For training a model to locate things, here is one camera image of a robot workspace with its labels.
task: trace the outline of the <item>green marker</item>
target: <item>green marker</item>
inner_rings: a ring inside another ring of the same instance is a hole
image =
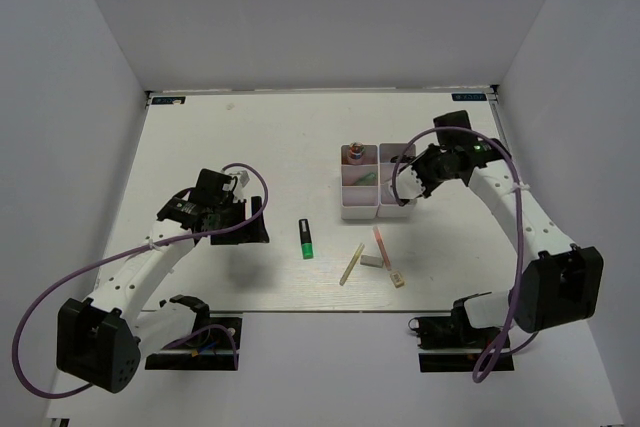
[[[311,231],[309,230],[309,221],[300,219],[298,221],[300,229],[300,245],[302,246],[302,258],[313,259],[313,244],[311,243]]]

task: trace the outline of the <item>robotic arm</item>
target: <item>robotic arm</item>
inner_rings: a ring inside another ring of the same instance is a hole
[[[246,171],[226,175],[203,169],[195,188],[176,194],[158,212],[144,242],[150,250],[129,257],[82,302],[65,302],[58,313],[60,370],[120,392],[142,359],[208,325],[209,306],[195,297],[178,295],[161,301],[153,313],[141,315],[141,311],[164,277],[198,242],[185,234],[224,229],[245,220],[242,188],[248,179]],[[261,206],[261,197],[251,198],[253,215]],[[180,235],[187,238],[156,245]],[[238,230],[210,239],[211,244],[267,243],[269,235],[259,215]]]
[[[465,111],[434,119],[436,127],[470,129]],[[405,158],[397,192],[408,201],[429,197],[443,182],[461,179],[487,205],[516,248],[515,189],[522,193],[525,240],[524,272],[515,321],[533,333],[593,315],[603,259],[594,247],[580,248],[547,216],[526,186],[514,179],[500,152],[464,132],[438,132],[440,145],[430,145],[416,158]],[[511,292],[477,294],[454,303],[452,329],[462,344],[472,343],[482,329],[502,326]]]

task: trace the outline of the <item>gray wall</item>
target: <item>gray wall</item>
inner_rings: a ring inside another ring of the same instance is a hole
[[[590,325],[625,425],[640,426],[640,0],[547,0],[500,92],[527,181],[604,255]]]
[[[94,0],[0,0],[0,12],[0,412],[3,425],[39,426],[46,403],[16,380],[11,338],[42,290],[102,255],[144,94]],[[23,339],[25,371],[45,390],[57,309],[80,288],[46,302]]]
[[[142,86],[502,80],[544,0],[96,0]]]

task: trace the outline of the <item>white table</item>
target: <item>white table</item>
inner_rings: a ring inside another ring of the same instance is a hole
[[[71,427],[620,423],[586,322],[545,331],[514,359],[514,372],[494,373],[481,386],[467,373],[420,373],[408,312],[449,309],[462,296],[509,287],[514,274],[513,249],[461,183],[419,202],[410,220],[379,222],[405,287],[360,266],[338,285],[359,242],[376,252],[372,222],[340,220],[339,146],[404,142],[434,116],[459,108],[469,110],[477,130],[497,135],[486,103],[453,103],[448,94],[190,96],[184,105],[150,107],[109,254],[144,238],[158,209],[203,167],[246,162],[269,183],[271,244],[201,242],[148,304],[153,309],[160,297],[184,293],[217,311],[244,312],[239,370],[140,369],[120,394],[89,389],[51,402],[48,417],[70,418]],[[250,193],[259,192],[256,184]],[[301,259],[301,217],[310,220],[312,261]],[[104,268],[100,278],[117,267]],[[387,312],[308,312],[340,310]],[[514,344],[526,338],[518,329],[510,335]],[[54,389],[79,383],[59,374]]]
[[[195,295],[217,311],[420,311],[448,309],[476,292],[508,288],[515,255],[487,208],[462,182],[419,202],[410,219],[380,220],[393,266],[358,267],[338,285],[360,242],[378,254],[373,221],[340,219],[342,144],[407,142],[432,119],[467,109],[472,126],[498,136],[487,102],[453,102],[447,93],[300,93],[189,96],[152,105],[140,139],[108,254],[140,242],[171,195],[200,169],[245,162],[270,190],[268,245],[212,247],[201,242],[147,304]],[[425,148],[435,136],[419,144]],[[252,180],[248,193],[260,193]],[[315,258],[302,260],[298,219],[310,222]],[[120,264],[103,268],[109,277]]]

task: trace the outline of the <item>purple cable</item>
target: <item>purple cable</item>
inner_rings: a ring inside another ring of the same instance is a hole
[[[233,340],[233,334],[229,331],[229,329],[227,329],[226,327],[224,327],[222,325],[219,325],[219,324],[211,324],[211,325],[207,325],[205,327],[202,327],[201,329],[198,329],[195,332],[191,332],[186,337],[182,337],[181,339],[174,340],[170,344],[165,345],[163,347],[163,349],[173,349],[174,347],[177,347],[180,344],[184,344],[188,340],[191,340],[194,337],[197,337],[198,335],[200,335],[201,333],[207,332],[207,331],[209,331],[211,329],[221,330],[225,334],[227,334],[227,337],[229,337],[229,342],[231,342],[231,350],[233,351],[233,365],[234,365],[235,369],[238,370],[238,348],[236,347],[235,340]]]
[[[395,198],[398,205],[404,205],[404,202],[400,199],[398,195],[398,189],[396,188],[396,178],[398,176],[398,170],[400,168],[400,162],[404,158],[405,154],[409,151],[411,146],[415,144],[422,137],[433,134],[436,132],[464,132],[465,134],[473,134],[476,137],[481,138],[485,142],[487,142],[491,147],[497,150],[504,161],[507,163],[509,171],[513,176],[513,181],[515,184],[520,184],[520,176],[518,175],[518,171],[516,169],[513,160],[509,156],[509,153],[496,141],[487,137],[480,132],[476,132],[475,130],[465,129],[464,127],[433,127],[431,129],[427,129],[424,132],[419,133],[413,139],[409,141],[409,143],[405,146],[402,153],[396,159],[396,163],[393,166],[393,174],[391,175],[391,190],[393,192],[393,197]],[[502,349],[504,348],[507,338],[509,336],[509,328],[511,327],[511,323],[516,314],[516,306],[518,305],[518,300],[520,299],[520,283],[522,281],[522,268],[524,264],[524,230],[522,228],[522,192],[520,189],[515,189],[514,191],[516,196],[516,230],[517,230],[517,261],[516,261],[516,278],[513,283],[513,288],[511,289],[511,298],[509,300],[509,310],[507,311],[507,317],[504,321],[504,325],[502,326],[502,330],[496,336],[495,339],[482,351],[478,360],[476,361],[476,365],[473,367],[473,373],[471,377],[473,381],[477,384],[482,382],[487,376],[491,373],[496,363],[500,359],[500,355]],[[517,347],[514,352],[519,352],[524,347],[526,347],[533,338],[528,339],[523,345]],[[487,357],[491,355],[489,362],[482,369]]]
[[[195,240],[195,239],[200,239],[202,237],[208,237],[210,235],[228,234],[230,232],[234,232],[234,231],[236,231],[238,229],[241,229],[245,225],[247,225],[247,224],[253,222],[254,220],[256,220],[260,215],[262,215],[262,212],[264,212],[264,209],[267,207],[267,203],[269,202],[269,189],[267,188],[266,181],[264,180],[262,175],[260,175],[260,173],[257,170],[255,170],[253,167],[251,167],[251,166],[249,166],[247,164],[242,164],[242,163],[229,164],[229,165],[224,166],[222,168],[222,171],[224,172],[225,170],[233,168],[233,167],[240,167],[240,168],[243,168],[243,169],[247,169],[248,171],[253,173],[253,175],[255,175],[256,178],[260,181],[260,183],[262,184],[262,188],[264,190],[264,202],[262,203],[262,207],[260,207],[260,209],[258,209],[258,211],[255,214],[253,214],[251,217],[249,217],[248,219],[246,219],[246,220],[244,220],[244,221],[240,222],[239,224],[234,225],[232,227],[227,227],[225,229],[219,229],[219,230],[209,230],[209,231],[206,231],[206,232],[198,232],[197,234],[185,234],[185,235],[177,235],[175,237],[169,237],[168,239],[164,239],[164,240],[161,240],[159,242],[156,242],[155,243],[156,247],[164,247],[165,245],[173,244],[174,242],[179,242],[181,240],[189,240],[189,239],[194,239]],[[40,390],[35,385],[33,385],[31,382],[29,382],[29,379],[27,379],[27,377],[24,375],[24,372],[22,371],[22,366],[20,365],[20,355],[19,355],[20,337],[22,337],[22,332],[24,331],[24,327],[27,324],[27,321],[29,320],[29,318],[31,317],[31,314],[33,314],[33,311],[36,310],[38,305],[40,305],[45,298],[47,298],[54,290],[56,290],[61,285],[66,284],[70,280],[73,280],[76,277],[78,277],[78,276],[80,276],[82,274],[85,274],[85,273],[87,273],[87,272],[89,272],[91,270],[94,270],[94,269],[97,269],[99,267],[102,267],[103,265],[109,264],[111,262],[115,262],[116,260],[120,260],[120,259],[122,259],[124,257],[129,257],[129,256],[132,256],[132,255],[140,254],[142,252],[145,252],[145,251],[149,250],[150,248],[151,248],[151,246],[149,244],[144,244],[144,245],[141,245],[139,247],[135,247],[133,249],[129,249],[129,250],[125,251],[125,252],[121,252],[119,254],[112,255],[111,257],[107,257],[106,259],[98,260],[97,262],[94,262],[94,263],[89,264],[89,265],[87,265],[85,267],[82,267],[81,269],[78,269],[75,272],[72,272],[69,275],[67,275],[67,276],[63,277],[62,279],[58,280],[57,282],[55,282],[53,285],[51,285],[49,288],[47,288],[44,292],[42,292],[36,298],[36,300],[34,300],[31,303],[31,305],[27,308],[26,312],[24,313],[24,315],[20,319],[20,322],[18,323],[18,327],[16,328],[16,332],[13,335],[13,342],[11,344],[11,363],[13,364],[13,370],[15,371],[16,376],[18,377],[18,380],[24,386],[25,389],[27,389],[33,395],[36,395],[38,397],[42,397],[44,399],[55,400],[55,399],[64,399],[64,398],[67,398],[67,397],[71,397],[72,395],[79,394],[80,392],[83,392],[83,391],[87,390],[89,387],[92,386],[92,384],[86,384],[86,385],[83,385],[82,387],[78,387],[77,389],[73,389],[73,390],[70,390],[68,392],[61,392],[59,394],[54,394],[52,392],[45,392],[43,390]],[[191,337],[189,337],[189,336],[183,337],[182,339],[178,339],[175,342],[179,342],[179,341],[186,342],[190,338]],[[237,369],[238,368],[237,350],[236,350],[235,342],[233,341],[233,337],[231,337],[231,346],[232,346],[233,351],[234,351],[234,363],[235,363],[236,369]]]

